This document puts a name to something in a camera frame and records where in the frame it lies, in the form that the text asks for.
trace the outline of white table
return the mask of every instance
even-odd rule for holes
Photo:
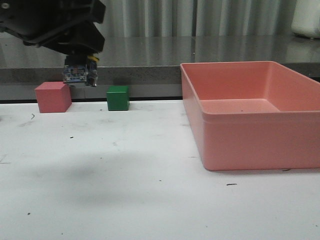
[[[2,104],[0,161],[1,240],[320,239],[320,169],[205,170],[179,100]]]

